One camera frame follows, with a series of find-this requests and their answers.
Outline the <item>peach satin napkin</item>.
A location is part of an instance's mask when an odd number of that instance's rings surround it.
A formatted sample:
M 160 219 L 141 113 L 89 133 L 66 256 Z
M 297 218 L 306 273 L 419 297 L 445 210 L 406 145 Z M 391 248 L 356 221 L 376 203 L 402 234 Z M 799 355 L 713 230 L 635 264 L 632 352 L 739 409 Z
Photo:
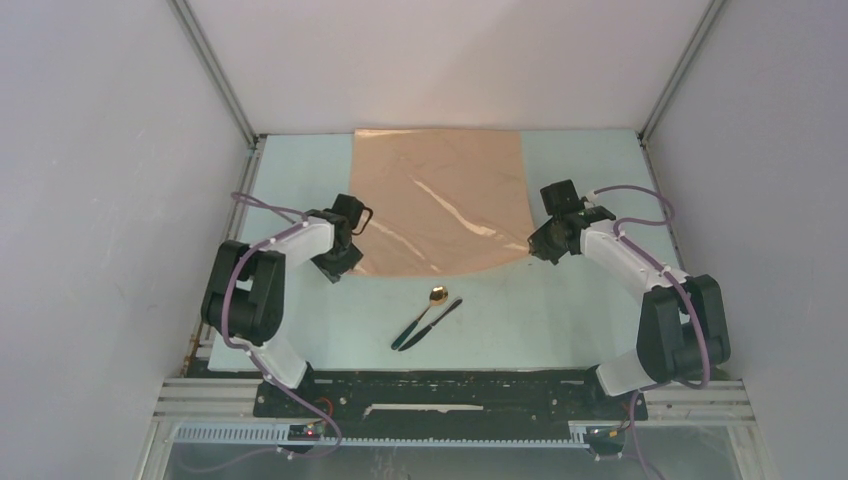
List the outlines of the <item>peach satin napkin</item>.
M 355 273 L 478 273 L 528 255 L 534 222 L 522 136 L 485 129 L 358 129 L 350 191 L 374 214 Z

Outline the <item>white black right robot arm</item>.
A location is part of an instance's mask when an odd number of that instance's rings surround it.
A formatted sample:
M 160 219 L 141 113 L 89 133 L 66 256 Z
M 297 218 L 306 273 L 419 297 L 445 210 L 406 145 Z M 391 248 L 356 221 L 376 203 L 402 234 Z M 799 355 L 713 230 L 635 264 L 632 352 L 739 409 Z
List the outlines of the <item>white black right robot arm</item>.
M 633 217 L 619 218 L 581 196 L 572 181 L 541 189 L 548 220 L 528 238 L 532 256 L 557 264 L 584 256 L 618 280 L 640 308 L 635 347 L 589 368 L 581 392 L 585 411 L 606 418 L 622 395 L 676 382 L 704 389 L 713 367 L 731 354 L 723 296 L 709 275 L 692 276 L 660 261 L 625 232 Z

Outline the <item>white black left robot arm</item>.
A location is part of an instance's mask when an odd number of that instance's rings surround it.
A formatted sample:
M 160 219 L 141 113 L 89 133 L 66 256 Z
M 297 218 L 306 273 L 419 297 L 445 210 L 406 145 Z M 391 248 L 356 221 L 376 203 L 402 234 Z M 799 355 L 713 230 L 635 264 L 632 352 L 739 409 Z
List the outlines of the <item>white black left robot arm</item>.
M 331 283 L 363 259 L 354 238 L 364 232 L 373 210 L 358 198 L 339 194 L 333 205 L 306 212 L 273 206 L 251 195 L 231 197 L 248 207 L 271 211 L 290 226 L 254 244 L 227 240 L 218 247 L 204 298 L 201 320 L 231 349 L 240 350 L 265 381 L 282 385 L 277 402 L 292 416 L 304 416 L 316 403 L 315 388 L 303 379 L 311 368 L 280 332 L 286 273 L 313 264 Z

